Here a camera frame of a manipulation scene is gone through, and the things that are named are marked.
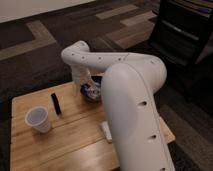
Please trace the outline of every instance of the black chair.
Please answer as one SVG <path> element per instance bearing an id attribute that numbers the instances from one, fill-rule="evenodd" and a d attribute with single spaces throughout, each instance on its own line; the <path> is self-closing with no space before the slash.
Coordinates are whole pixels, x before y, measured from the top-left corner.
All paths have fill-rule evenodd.
<path id="1" fill-rule="evenodd" d="M 166 60 L 185 67 L 204 58 L 202 52 L 213 30 L 213 1 L 201 1 L 161 0 L 149 44 Z"/>

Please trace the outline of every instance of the small bowl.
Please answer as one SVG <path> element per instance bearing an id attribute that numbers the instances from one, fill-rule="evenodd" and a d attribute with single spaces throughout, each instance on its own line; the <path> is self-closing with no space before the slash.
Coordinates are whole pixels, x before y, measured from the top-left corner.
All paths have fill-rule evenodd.
<path id="1" fill-rule="evenodd" d="M 101 87 L 102 76 L 92 76 L 92 80 L 93 80 L 95 83 L 99 84 L 100 87 Z M 90 102 L 100 102 L 101 99 L 94 100 L 94 99 L 91 99 L 91 98 L 88 96 L 87 91 L 86 91 L 87 88 L 88 88 L 88 84 L 81 85 L 80 92 L 81 92 L 81 94 L 83 95 L 83 97 L 84 97 L 86 100 L 90 101 Z"/>

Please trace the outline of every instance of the wall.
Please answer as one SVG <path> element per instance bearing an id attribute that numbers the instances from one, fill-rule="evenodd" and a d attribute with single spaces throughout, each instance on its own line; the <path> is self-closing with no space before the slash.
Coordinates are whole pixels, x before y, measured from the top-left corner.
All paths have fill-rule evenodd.
<path id="1" fill-rule="evenodd" d="M 0 23 L 94 0 L 0 0 Z"/>

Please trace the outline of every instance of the dark gray carpet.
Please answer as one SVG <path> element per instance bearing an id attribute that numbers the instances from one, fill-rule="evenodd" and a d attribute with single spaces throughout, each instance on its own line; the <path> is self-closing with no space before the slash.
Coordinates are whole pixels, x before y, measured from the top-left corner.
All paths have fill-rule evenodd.
<path id="1" fill-rule="evenodd" d="M 124 3 L 137 4 L 141 10 L 117 15 L 105 21 L 94 18 L 94 14 Z M 12 36 L 0 39 L 0 49 L 32 40 L 25 23 L 34 20 L 40 20 L 57 40 L 54 44 L 0 61 L 0 171 L 9 170 L 11 99 L 71 81 L 70 68 L 61 61 L 60 52 L 77 40 L 88 41 L 92 51 L 125 51 L 105 35 L 124 27 L 119 22 L 121 19 L 140 14 L 148 7 L 143 0 L 97 1 L 0 25 L 2 33 L 8 27 L 10 29 L 7 34 L 16 32 L 22 35 L 14 39 Z M 144 45 L 132 48 L 131 51 L 154 53 L 146 43 Z M 187 103 L 170 84 L 157 93 L 156 103 L 162 117 L 176 135 L 176 141 L 169 145 L 176 169 L 212 171 L 212 118 L 195 104 Z"/>

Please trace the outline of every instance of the wooden table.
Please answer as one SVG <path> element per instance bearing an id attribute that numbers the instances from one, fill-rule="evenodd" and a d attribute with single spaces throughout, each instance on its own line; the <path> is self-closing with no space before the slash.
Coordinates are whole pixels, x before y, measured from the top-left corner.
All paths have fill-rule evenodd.
<path id="1" fill-rule="evenodd" d="M 54 111 L 51 93 L 58 96 L 62 115 Z M 40 134 L 29 128 L 24 117 L 35 106 L 49 111 L 52 130 Z M 100 103 L 89 103 L 74 83 L 66 83 L 13 99 L 11 171 L 108 171 L 118 167 L 113 144 L 100 129 L 105 120 Z M 167 143 L 175 139 L 161 120 Z"/>

